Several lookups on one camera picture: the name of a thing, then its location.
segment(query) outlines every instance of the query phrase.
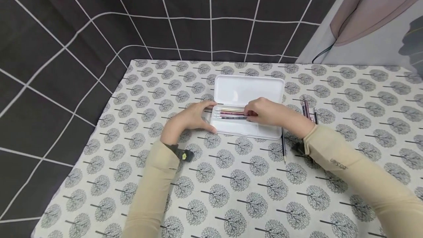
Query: tree print tablecloth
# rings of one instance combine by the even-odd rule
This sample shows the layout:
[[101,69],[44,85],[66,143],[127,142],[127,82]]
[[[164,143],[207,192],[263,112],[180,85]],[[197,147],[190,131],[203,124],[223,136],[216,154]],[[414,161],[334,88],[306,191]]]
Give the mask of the tree print tablecloth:
[[[187,105],[213,99],[217,74],[285,79],[284,104],[300,111],[307,98],[321,124],[423,199],[423,84],[403,68],[133,60],[34,237],[119,238],[151,144]],[[186,130],[180,147],[195,158],[179,166],[160,237],[383,237],[362,198],[284,136],[286,165],[280,140]]]

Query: pencil case lid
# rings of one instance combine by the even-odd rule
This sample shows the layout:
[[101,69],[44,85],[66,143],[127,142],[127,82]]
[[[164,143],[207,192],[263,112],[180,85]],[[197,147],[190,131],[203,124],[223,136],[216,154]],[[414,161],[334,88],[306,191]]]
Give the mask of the pencil case lid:
[[282,103],[285,81],[279,78],[219,75],[214,80],[214,101],[245,107],[259,97]]

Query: hand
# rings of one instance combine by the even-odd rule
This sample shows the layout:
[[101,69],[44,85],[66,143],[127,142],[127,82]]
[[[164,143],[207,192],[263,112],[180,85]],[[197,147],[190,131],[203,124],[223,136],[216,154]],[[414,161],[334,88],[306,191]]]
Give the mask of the hand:
[[272,102],[266,98],[258,98],[250,101],[244,108],[247,120],[270,126],[282,126],[282,113],[286,111],[282,104]]
[[265,98],[250,101],[244,108],[244,115],[248,116],[248,121],[282,127],[298,138],[306,137],[315,126],[314,122],[295,110]]
[[215,105],[217,102],[214,101],[193,103],[175,115],[172,121],[178,122],[184,129],[204,129],[216,133],[216,129],[201,118],[204,108],[213,108]]
[[212,108],[217,105],[214,101],[193,103],[186,109],[173,116],[164,126],[160,141],[165,144],[176,144],[178,138],[185,129],[204,129],[216,133],[216,128],[203,121],[201,114],[204,108]]

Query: black grid wall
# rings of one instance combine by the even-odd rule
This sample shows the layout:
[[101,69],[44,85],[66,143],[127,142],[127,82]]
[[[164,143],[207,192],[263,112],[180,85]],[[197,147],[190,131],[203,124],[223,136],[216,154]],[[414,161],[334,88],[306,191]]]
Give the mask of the black grid wall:
[[295,62],[335,0],[0,0],[0,236],[28,237],[131,59]]

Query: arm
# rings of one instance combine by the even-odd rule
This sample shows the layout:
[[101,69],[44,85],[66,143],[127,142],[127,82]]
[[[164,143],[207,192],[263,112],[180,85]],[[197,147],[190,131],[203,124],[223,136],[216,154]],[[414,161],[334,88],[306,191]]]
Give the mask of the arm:
[[122,238],[158,236],[170,183],[179,165],[179,159],[165,144],[177,144],[184,129],[202,128],[215,133],[216,129],[201,119],[204,108],[214,105],[216,102],[212,101],[194,103],[166,123],[160,141],[153,144],[147,157]]
[[246,115],[248,111],[258,114],[248,117],[250,121],[281,126],[303,138],[306,154],[347,182],[373,208],[387,237],[421,237],[423,203],[384,169],[352,149],[342,135],[264,98],[251,101],[245,107]]

